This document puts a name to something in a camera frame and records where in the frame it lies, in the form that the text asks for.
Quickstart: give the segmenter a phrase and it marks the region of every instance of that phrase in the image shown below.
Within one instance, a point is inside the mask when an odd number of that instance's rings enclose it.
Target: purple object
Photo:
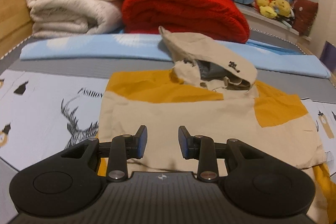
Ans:
[[[336,47],[326,41],[320,60],[333,72],[336,69]]]

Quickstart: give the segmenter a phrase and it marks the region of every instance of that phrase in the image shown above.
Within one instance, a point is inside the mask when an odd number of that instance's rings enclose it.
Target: gray bed sheet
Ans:
[[[251,31],[251,39],[284,47],[300,52],[294,44],[281,38],[259,31]],[[6,69],[29,72],[72,75],[82,77],[109,78],[113,72],[170,69],[172,62],[160,62],[136,59],[62,59],[20,61],[19,56],[24,45],[37,39],[29,38],[0,60],[0,74]],[[319,79],[302,75],[258,70],[258,80],[265,82],[288,94],[298,94],[300,98],[336,103],[336,88],[328,79]],[[17,171],[0,158],[0,224],[7,223],[16,215],[16,210],[9,196],[9,183]]]

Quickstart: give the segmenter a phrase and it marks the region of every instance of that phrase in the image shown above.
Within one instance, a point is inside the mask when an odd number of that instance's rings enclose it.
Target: pile of plush toys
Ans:
[[[294,22],[294,13],[289,0],[254,0],[253,6],[261,15],[276,19],[291,27]]]

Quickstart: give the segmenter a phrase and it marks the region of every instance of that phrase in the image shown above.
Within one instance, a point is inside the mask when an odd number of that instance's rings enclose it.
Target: red cushion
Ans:
[[[294,0],[292,6],[295,11],[293,29],[297,30],[300,35],[309,35],[319,4],[310,0]]]
[[[213,39],[245,43],[250,29],[232,0],[125,0],[128,33],[199,32]]]

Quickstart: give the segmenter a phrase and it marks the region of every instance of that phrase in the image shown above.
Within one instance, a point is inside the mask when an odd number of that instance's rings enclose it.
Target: deer print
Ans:
[[[98,132],[98,121],[95,122],[94,124],[91,123],[91,125],[87,129],[84,130],[79,129],[78,119],[75,116],[75,112],[77,111],[78,107],[76,107],[71,112],[70,108],[68,107],[69,103],[75,100],[76,98],[78,98],[78,96],[72,98],[65,105],[64,105],[64,99],[62,100],[61,103],[61,113],[69,121],[67,124],[67,128],[71,134],[71,138],[68,141],[66,148],[69,148],[77,143],[80,143],[81,141],[86,140],[87,138],[94,137]]]

